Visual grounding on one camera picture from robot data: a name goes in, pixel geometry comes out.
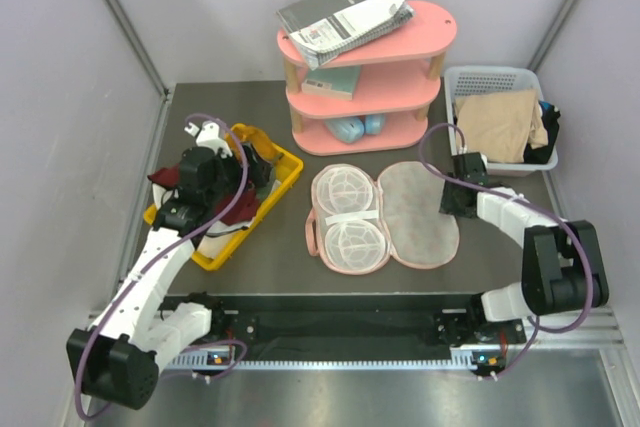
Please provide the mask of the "maroon red bra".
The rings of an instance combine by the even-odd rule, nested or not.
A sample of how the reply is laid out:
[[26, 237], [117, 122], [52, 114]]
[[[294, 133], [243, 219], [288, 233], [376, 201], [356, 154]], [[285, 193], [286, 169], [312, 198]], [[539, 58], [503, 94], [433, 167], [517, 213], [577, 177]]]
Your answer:
[[[158, 194], [154, 195], [154, 203], [158, 210], [174, 196], [175, 189], [180, 182], [179, 169], [180, 166], [175, 164], [171, 167], [160, 168], [147, 176], [152, 187], [158, 191]], [[227, 228], [231, 229], [235, 224], [249, 222], [255, 217], [261, 205], [261, 200], [258, 199], [256, 186], [251, 179], [251, 175], [248, 175], [241, 197], [225, 216], [220, 216], [220, 213], [233, 199], [237, 186], [238, 184], [232, 184], [228, 194], [222, 197], [217, 196], [217, 201], [213, 205], [213, 211], [204, 221], [209, 221], [211, 218], [218, 216], [218, 221], [224, 224], [224, 227], [222, 227], [222, 230], [224, 230]]]

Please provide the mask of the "floral mesh laundry bag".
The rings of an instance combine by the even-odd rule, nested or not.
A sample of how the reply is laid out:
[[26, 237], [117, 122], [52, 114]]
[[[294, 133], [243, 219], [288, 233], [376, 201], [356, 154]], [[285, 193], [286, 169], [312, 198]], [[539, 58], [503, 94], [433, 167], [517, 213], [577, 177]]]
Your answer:
[[307, 249], [332, 271], [366, 275], [391, 258], [421, 270], [457, 254], [456, 218], [439, 212], [444, 181], [417, 161], [395, 163], [374, 179], [350, 164], [333, 164], [311, 184]]

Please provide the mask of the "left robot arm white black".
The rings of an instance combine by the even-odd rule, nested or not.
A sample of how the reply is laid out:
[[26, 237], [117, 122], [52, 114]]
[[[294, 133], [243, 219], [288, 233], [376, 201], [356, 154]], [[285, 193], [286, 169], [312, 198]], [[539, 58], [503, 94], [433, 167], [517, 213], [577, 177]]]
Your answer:
[[271, 194], [278, 159], [272, 148], [218, 141], [191, 147], [177, 164], [149, 175], [156, 213], [143, 251], [110, 304], [66, 344], [75, 402], [92, 396], [137, 410], [191, 343], [224, 337], [225, 317], [202, 294], [165, 320], [155, 316], [194, 254], [215, 259], [253, 226]]

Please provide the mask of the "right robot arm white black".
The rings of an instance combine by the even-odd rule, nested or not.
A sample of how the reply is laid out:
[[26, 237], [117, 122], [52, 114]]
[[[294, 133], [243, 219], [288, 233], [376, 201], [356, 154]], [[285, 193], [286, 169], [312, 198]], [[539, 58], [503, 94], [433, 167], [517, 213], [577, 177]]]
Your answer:
[[491, 185], [479, 153], [453, 157], [444, 184], [440, 212], [478, 218], [498, 228], [522, 248], [521, 280], [478, 294], [467, 317], [469, 335], [487, 343], [506, 321], [544, 316], [609, 301], [597, 232], [588, 221], [568, 222], [545, 213], [524, 196]]

